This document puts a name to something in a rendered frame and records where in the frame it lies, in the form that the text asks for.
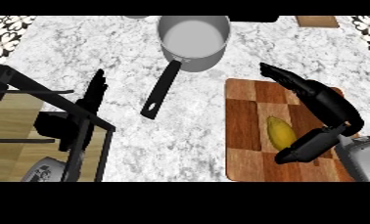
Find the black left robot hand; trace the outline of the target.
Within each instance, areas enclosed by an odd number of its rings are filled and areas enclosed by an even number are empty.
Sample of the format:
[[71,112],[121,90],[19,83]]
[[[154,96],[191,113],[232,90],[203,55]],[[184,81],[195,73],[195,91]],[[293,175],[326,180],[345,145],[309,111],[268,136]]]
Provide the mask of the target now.
[[[84,97],[77,100],[76,105],[96,114],[104,93],[108,85],[105,84],[104,70],[99,69],[93,75]],[[79,136],[79,118],[68,114],[65,118],[40,112],[34,121],[37,133],[50,138],[61,140],[59,151],[67,152],[73,148],[74,139]]]

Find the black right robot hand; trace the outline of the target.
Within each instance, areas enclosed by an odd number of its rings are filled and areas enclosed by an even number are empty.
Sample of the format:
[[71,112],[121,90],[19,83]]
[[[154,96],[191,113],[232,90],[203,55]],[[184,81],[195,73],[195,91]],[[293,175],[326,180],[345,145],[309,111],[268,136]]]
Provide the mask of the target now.
[[364,120],[351,102],[326,84],[292,71],[261,63],[261,74],[290,90],[326,127],[312,129],[275,156],[277,164],[311,162],[363,128]]

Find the yellow lemon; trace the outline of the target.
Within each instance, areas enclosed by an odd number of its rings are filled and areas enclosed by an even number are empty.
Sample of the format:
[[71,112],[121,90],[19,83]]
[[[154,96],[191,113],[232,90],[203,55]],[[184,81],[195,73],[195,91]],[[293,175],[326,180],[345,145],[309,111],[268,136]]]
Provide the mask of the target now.
[[283,119],[274,116],[268,117],[268,136],[278,151],[289,148],[298,140],[292,126]]

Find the checkered wooden cutting board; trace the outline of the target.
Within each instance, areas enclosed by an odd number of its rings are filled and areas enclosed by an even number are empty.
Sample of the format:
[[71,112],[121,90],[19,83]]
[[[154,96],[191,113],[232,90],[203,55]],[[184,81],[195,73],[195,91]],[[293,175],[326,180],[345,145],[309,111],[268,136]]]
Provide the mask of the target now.
[[225,174],[234,181],[352,182],[336,149],[311,162],[275,163],[278,150],[268,137],[267,119],[274,116],[302,137],[324,126],[295,94],[277,83],[249,79],[225,80]]

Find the brown wooden board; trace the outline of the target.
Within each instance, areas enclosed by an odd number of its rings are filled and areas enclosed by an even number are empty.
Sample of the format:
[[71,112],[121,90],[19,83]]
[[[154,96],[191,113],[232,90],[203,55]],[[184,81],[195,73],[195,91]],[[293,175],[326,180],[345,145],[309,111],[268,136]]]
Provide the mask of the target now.
[[298,16],[296,20],[301,27],[339,28],[335,16]]

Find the black flat appliance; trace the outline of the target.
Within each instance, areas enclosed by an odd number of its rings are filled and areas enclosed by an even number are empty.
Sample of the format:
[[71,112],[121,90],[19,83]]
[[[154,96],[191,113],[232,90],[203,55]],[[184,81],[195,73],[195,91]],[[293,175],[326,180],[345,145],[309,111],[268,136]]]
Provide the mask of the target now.
[[232,15],[228,16],[232,22],[275,22],[277,15]]

